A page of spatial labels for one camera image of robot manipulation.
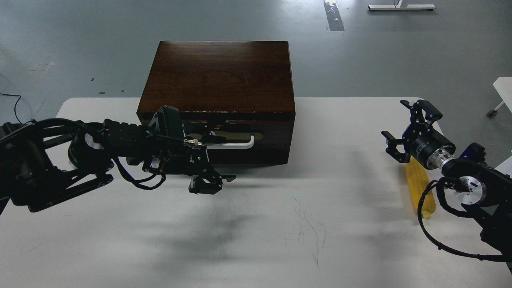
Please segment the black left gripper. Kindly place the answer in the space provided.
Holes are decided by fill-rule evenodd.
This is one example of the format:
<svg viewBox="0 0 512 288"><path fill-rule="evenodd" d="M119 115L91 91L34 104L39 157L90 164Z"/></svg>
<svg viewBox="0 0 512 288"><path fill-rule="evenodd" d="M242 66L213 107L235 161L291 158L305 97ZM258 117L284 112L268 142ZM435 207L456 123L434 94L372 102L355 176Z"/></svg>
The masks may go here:
<svg viewBox="0 0 512 288"><path fill-rule="evenodd" d="M214 135L207 127L184 127L187 136L197 138L160 138L160 174L192 176L188 191L193 194L214 195L223 185L236 179L234 174L219 174L212 169L207 146L225 144L226 137Z"/></svg>

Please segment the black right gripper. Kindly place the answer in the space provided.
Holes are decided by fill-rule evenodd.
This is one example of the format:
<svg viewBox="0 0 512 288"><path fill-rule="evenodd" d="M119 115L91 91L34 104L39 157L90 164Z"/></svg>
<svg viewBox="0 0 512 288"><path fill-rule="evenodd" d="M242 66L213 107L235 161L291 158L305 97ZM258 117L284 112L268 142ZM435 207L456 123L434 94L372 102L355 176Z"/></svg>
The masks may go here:
<svg viewBox="0 0 512 288"><path fill-rule="evenodd" d="M400 100L400 104L410 110L410 124L402 139L396 139L389 131L381 131L386 139L386 153L399 163L409 163L413 157L427 170L437 168L435 161L438 150L449 154L456 150L455 144L434 130L433 123L440 120L443 114L427 100L417 100L413 104ZM403 146L404 152L400 152L398 146Z"/></svg>

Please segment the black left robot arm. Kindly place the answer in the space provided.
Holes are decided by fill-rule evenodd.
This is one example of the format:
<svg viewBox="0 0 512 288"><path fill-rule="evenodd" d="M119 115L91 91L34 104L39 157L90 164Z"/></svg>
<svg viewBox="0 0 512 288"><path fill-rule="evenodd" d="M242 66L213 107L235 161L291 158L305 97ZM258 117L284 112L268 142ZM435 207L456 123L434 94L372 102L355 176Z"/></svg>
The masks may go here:
<svg viewBox="0 0 512 288"><path fill-rule="evenodd" d="M219 174L207 145L186 135L179 110L164 105L148 125L64 118L1 126L1 210L11 201L39 212L113 181L116 166L136 188L153 190L167 175L191 177L188 190L216 194L236 176Z"/></svg>

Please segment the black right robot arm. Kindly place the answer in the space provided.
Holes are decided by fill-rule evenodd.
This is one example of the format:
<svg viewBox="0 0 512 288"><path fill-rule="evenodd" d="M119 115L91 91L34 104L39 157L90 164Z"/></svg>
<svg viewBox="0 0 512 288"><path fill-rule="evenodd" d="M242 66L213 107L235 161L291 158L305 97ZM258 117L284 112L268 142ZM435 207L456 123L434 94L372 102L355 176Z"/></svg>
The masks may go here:
<svg viewBox="0 0 512 288"><path fill-rule="evenodd" d="M386 153L397 162L415 159L427 170L439 169L441 178L420 188L417 217L424 235L439 250L481 261L505 262L511 266L511 177L485 162L483 146L472 143L455 157L455 145L434 129L442 113L426 100L400 103L410 112L410 124L397 139L382 131ZM498 255L470 254L442 244L431 236L422 220L424 201L434 189L441 207L460 218L473 219L481 226L480 239L499 251Z"/></svg>

